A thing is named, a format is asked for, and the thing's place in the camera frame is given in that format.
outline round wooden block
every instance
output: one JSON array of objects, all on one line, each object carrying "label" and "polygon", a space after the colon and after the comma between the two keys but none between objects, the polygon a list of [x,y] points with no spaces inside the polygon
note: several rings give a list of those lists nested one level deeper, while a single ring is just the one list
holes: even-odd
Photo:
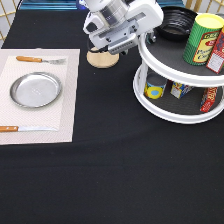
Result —
[{"label": "round wooden block", "polygon": [[110,68],[119,61],[119,54],[111,55],[109,52],[104,53],[87,53],[87,61],[96,68]]}]

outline shelf tier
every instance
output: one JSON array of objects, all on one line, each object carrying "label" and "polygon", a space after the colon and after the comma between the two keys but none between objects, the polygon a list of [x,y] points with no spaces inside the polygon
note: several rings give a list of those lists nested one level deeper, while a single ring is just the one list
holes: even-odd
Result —
[{"label": "shelf tier", "polygon": [[156,43],[148,44],[146,35],[140,36],[139,52],[144,62],[158,74],[195,87],[224,86],[224,69],[217,75],[205,65],[194,66],[183,60],[186,41],[169,41],[156,33]]},{"label": "shelf tier", "polygon": [[143,82],[140,81],[145,79],[145,77],[140,77],[141,74],[145,73],[143,71],[145,69],[144,64],[143,62],[143,65],[136,72],[133,88],[139,102],[154,115],[175,123],[196,124],[216,117],[224,109],[223,87],[218,89],[216,102],[208,113],[200,112],[200,102],[204,88],[194,88],[182,99],[177,99],[170,94],[171,86],[168,84],[162,98],[157,100],[147,99],[142,91]]}]

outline butter knife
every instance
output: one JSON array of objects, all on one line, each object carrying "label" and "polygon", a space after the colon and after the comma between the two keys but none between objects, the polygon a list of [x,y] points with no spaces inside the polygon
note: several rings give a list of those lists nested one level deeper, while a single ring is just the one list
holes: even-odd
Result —
[{"label": "butter knife", "polygon": [[55,128],[41,126],[0,126],[0,132],[17,132],[17,131],[57,131]]}]

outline paper placemat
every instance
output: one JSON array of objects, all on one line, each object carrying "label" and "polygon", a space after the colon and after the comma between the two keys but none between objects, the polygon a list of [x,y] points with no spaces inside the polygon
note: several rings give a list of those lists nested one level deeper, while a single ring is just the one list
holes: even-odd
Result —
[{"label": "paper placemat", "polygon": [[[21,62],[16,56],[40,57],[46,60],[66,58],[64,65]],[[73,134],[79,50],[0,50],[0,125],[47,126],[54,131],[0,133],[0,144],[71,142]],[[47,106],[23,108],[10,98],[10,87],[19,77],[32,72],[48,72],[62,83],[59,97]]]}]

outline metal plate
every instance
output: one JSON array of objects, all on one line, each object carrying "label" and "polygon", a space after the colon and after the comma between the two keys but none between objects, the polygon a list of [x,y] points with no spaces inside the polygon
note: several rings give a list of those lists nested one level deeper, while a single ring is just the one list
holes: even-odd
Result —
[{"label": "metal plate", "polygon": [[10,96],[19,106],[37,108],[54,101],[61,88],[58,77],[46,72],[34,72],[17,79],[11,86]]}]

